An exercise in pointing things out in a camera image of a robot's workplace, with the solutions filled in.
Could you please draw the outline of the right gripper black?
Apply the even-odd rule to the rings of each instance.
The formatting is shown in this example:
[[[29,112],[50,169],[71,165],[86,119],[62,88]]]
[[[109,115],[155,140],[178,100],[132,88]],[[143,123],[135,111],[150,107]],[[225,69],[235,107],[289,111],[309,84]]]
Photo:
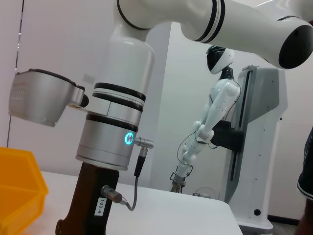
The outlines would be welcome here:
[[[82,163],[65,219],[57,222],[57,235],[104,235],[112,200],[101,194],[103,186],[116,189],[119,172]]]

